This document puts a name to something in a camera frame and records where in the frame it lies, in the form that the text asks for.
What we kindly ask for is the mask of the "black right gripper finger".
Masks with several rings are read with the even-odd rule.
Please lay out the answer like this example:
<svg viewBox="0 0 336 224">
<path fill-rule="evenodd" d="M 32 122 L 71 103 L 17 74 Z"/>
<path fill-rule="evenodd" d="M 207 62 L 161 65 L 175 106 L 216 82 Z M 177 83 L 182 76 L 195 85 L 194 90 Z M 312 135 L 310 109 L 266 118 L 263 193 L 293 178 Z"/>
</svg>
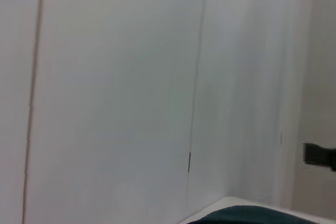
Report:
<svg viewBox="0 0 336 224">
<path fill-rule="evenodd" d="M 327 167 L 335 172 L 335 148 L 326 148 L 317 144 L 304 143 L 303 161 L 305 164 Z"/>
</svg>

